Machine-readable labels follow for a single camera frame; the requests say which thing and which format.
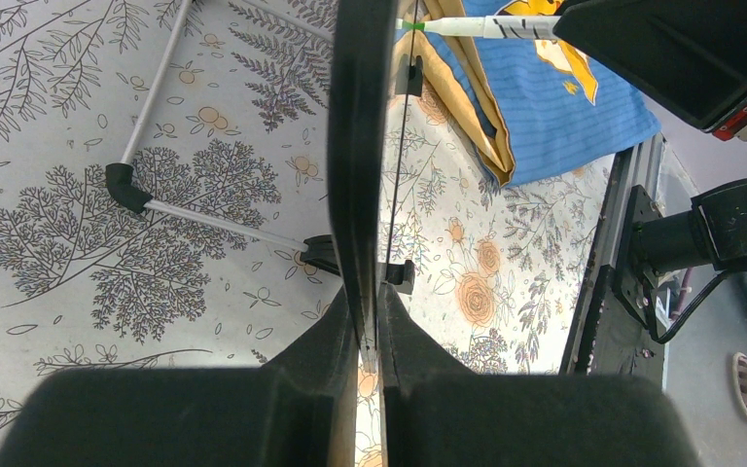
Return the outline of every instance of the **white marker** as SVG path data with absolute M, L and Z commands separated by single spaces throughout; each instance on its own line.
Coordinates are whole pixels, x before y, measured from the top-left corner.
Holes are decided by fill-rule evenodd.
M 484 37 L 488 39 L 543 39 L 559 38 L 553 28 L 560 17 L 500 16 L 479 18 L 441 18 L 420 22 L 410 27 L 419 31 L 436 32 L 443 36 Z

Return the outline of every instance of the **black cable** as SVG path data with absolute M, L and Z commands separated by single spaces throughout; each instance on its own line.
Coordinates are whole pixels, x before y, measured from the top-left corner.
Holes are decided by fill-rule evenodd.
M 724 270 L 723 272 L 717 274 L 713 279 L 709 281 L 708 284 L 706 284 L 705 287 L 703 287 L 703 290 L 700 291 L 699 294 L 697 294 L 696 297 L 694 297 L 694 300 L 688 305 L 686 305 L 686 309 L 683 310 L 682 313 L 680 313 L 680 317 L 677 318 L 674 323 L 671 325 L 670 328 L 663 334 L 662 336 L 658 336 L 658 323 L 657 323 L 657 315 L 655 314 L 655 307 L 654 303 L 652 302 L 651 297 L 647 297 L 649 300 L 649 304 L 646 306 L 646 323 L 648 324 L 649 328 L 649 335 L 652 337 L 652 341 L 655 341 L 657 343 L 667 343 L 671 341 L 674 336 L 677 335 L 677 332 L 680 331 L 680 328 L 683 327 L 684 324 L 686 324 L 686 320 L 688 320 L 692 313 L 697 309 L 700 304 L 706 300 L 706 297 L 711 294 L 714 289 L 717 288 L 718 285 L 720 285 L 721 282 L 726 280 L 727 277 L 732 275 L 732 272 L 729 272 L 727 270 Z M 647 287 L 648 284 L 643 284 L 643 290 L 650 291 L 651 288 Z

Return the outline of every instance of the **black connector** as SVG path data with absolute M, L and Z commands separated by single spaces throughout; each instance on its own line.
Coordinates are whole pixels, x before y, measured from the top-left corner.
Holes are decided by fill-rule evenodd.
M 126 163 L 115 162 L 104 168 L 107 178 L 107 191 L 110 198 L 127 209 L 141 214 L 153 196 L 133 186 L 133 166 Z

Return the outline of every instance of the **yellow print on cloth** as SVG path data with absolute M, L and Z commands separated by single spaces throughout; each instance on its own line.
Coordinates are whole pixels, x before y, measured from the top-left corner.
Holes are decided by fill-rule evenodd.
M 562 4 L 561 0 L 514 0 L 497 12 L 498 16 L 533 16 L 553 15 Z M 588 55 L 575 49 L 565 41 L 534 41 L 537 56 L 549 63 L 557 71 L 572 75 L 580 86 L 586 99 L 592 105 L 597 96 L 597 79 L 588 66 Z

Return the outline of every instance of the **gray floor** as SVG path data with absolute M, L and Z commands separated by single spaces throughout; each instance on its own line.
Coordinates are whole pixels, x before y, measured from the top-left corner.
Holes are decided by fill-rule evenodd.
M 679 183 L 669 181 L 667 190 L 667 212 L 691 207 Z M 695 269 L 694 294 L 713 276 L 711 267 Z M 669 344 L 666 391 L 689 428 L 703 467 L 747 467 L 747 417 L 735 402 L 730 377 L 731 356 L 747 355 L 745 309 L 739 290 L 724 283 Z

